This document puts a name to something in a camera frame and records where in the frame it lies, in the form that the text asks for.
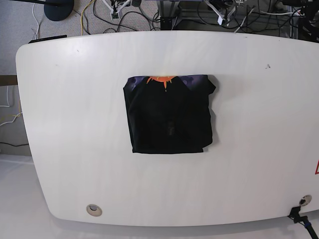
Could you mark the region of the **table hole grommet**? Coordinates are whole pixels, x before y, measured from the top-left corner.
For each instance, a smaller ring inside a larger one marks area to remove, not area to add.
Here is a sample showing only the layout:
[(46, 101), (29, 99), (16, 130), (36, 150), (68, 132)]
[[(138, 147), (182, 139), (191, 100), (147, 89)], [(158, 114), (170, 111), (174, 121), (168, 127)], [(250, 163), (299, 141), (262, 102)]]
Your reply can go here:
[(89, 215), (93, 216), (93, 217), (99, 217), (102, 215), (102, 209), (94, 204), (89, 204), (86, 207), (86, 211)]
[(300, 199), (299, 206), (304, 207), (304, 206), (308, 205), (311, 202), (311, 200), (312, 200), (311, 195), (305, 195)]

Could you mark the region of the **table hole grommet left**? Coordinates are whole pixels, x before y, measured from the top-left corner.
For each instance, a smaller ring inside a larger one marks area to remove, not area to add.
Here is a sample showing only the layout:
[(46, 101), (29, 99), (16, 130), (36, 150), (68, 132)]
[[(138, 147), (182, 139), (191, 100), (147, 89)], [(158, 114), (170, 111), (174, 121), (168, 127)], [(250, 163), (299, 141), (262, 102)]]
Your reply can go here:
[(86, 211), (89, 215), (93, 216), (93, 217), (99, 217), (102, 215), (102, 209), (94, 204), (89, 204), (86, 207)]

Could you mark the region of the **red warning sticker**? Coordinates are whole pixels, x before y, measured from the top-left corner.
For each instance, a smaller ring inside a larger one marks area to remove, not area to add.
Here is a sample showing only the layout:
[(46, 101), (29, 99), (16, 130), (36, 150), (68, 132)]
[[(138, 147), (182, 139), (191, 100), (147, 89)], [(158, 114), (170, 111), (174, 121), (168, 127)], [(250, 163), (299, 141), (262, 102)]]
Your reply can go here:
[(319, 161), (317, 163), (317, 166), (316, 166), (316, 170), (315, 170), (315, 175), (319, 174)]

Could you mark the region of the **black T-shirt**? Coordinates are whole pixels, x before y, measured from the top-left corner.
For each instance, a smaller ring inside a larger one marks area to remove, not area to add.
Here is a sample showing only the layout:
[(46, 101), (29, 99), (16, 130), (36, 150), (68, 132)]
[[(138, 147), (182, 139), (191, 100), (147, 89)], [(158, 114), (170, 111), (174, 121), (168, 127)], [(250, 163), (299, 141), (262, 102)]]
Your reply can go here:
[(134, 76), (124, 88), (132, 151), (202, 153), (213, 142), (207, 75)]

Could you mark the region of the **table hole grommet right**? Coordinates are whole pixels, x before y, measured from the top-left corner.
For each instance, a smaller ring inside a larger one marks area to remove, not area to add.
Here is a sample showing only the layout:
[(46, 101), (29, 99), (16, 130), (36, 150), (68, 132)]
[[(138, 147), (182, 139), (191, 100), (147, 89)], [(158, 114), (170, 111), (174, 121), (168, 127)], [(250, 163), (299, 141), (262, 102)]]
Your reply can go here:
[(299, 206), (304, 207), (304, 206), (308, 205), (311, 202), (311, 200), (312, 200), (311, 195), (305, 195), (300, 199)]

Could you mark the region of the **black frame base bracket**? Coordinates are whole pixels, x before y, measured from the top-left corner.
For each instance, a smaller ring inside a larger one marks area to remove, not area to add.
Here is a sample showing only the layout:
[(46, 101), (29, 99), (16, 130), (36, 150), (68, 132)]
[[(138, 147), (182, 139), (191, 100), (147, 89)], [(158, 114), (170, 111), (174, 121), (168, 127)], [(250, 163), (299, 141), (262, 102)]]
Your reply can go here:
[(161, 31), (173, 30), (178, 17), (160, 17), (160, 29)]

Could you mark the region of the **dark blue round base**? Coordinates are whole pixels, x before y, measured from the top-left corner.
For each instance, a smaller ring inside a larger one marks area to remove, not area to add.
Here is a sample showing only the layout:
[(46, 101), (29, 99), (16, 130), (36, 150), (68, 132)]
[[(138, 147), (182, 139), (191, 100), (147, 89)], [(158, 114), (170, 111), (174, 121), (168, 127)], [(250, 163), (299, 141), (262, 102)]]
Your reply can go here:
[(51, 21), (65, 20), (73, 11), (74, 0), (46, 0), (44, 14)]

